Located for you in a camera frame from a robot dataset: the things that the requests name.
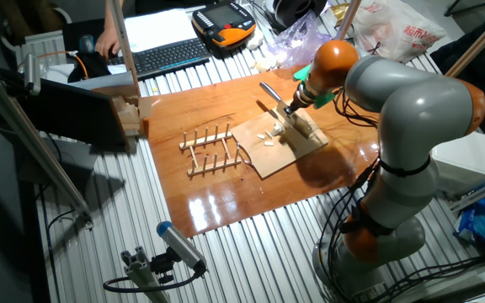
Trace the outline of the person's hand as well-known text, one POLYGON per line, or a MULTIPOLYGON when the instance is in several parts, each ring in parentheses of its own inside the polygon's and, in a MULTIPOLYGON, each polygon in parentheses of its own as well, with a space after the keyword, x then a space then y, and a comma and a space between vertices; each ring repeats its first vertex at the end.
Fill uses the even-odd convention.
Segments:
POLYGON ((105 27, 104 32, 99 36, 95 50, 105 59, 116 56, 120 50, 119 37, 115 27, 105 27))

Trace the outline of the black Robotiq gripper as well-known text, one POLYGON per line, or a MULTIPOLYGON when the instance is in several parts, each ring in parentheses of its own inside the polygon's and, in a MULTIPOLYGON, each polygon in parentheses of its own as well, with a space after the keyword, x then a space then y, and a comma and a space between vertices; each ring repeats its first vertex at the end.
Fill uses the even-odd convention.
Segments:
POLYGON ((295 112, 300 109, 300 108, 305 108, 306 104, 301 101, 299 98, 293 98, 292 102, 287 108, 284 108, 284 111, 286 114, 288 114, 290 117, 295 116, 295 112))

